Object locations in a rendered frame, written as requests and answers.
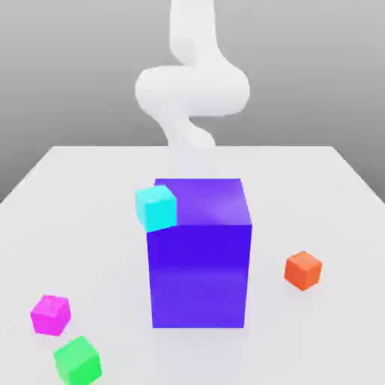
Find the large blue box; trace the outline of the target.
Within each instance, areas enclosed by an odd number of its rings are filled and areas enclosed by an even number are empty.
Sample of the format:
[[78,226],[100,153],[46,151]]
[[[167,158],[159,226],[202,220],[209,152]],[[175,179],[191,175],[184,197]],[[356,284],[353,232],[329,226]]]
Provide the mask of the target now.
[[252,221],[238,178],[157,178],[176,226],[147,234],[155,328],[244,326]]

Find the small magenta cube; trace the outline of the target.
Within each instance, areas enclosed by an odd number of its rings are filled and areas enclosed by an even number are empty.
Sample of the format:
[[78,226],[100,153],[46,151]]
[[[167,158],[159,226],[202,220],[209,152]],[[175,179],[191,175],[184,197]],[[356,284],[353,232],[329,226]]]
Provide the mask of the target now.
[[70,302],[66,297],[43,295],[30,315],[35,333],[60,336],[71,319]]

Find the small green cube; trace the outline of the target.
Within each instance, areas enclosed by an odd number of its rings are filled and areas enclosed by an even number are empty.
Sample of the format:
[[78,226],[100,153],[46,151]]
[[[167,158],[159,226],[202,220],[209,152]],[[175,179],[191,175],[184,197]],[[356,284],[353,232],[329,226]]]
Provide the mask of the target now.
[[65,385],[90,385],[102,376],[99,352],[82,335],[54,351],[53,357]]

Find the small cyan cube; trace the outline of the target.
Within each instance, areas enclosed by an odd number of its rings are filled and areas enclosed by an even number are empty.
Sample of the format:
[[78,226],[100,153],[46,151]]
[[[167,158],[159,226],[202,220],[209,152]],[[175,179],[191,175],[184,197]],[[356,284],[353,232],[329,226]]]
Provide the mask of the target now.
[[165,185],[137,190],[135,208],[147,233],[177,225],[177,199]]

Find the small orange cube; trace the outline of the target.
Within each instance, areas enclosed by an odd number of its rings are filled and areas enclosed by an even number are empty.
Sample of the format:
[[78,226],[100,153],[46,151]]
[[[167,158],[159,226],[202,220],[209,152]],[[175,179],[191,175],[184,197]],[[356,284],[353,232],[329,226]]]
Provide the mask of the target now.
[[306,251],[301,251],[286,260],[284,278],[302,291],[319,283],[322,262]]

